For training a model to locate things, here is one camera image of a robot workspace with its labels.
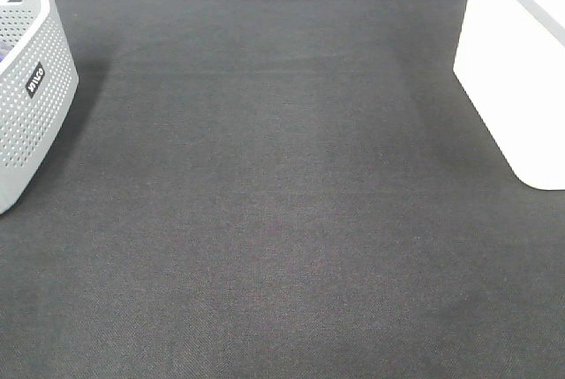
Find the black table mat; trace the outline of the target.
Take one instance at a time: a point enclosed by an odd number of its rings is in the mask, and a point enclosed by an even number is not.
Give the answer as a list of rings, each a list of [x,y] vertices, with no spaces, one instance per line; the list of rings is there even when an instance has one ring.
[[[4,378],[561,378],[564,195],[466,0],[56,0],[79,88],[1,218]]]

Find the white storage bin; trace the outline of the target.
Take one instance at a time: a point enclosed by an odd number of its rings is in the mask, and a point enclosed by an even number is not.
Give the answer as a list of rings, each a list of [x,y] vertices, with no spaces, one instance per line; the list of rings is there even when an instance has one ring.
[[[564,0],[467,0],[453,71],[527,186],[564,187]]]

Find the grey perforated laundry basket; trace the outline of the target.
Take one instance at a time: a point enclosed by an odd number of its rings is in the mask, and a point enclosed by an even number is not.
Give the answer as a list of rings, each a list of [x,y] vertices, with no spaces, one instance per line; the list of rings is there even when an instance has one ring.
[[[1,4],[1,210],[19,199],[68,114],[79,76],[55,0]]]

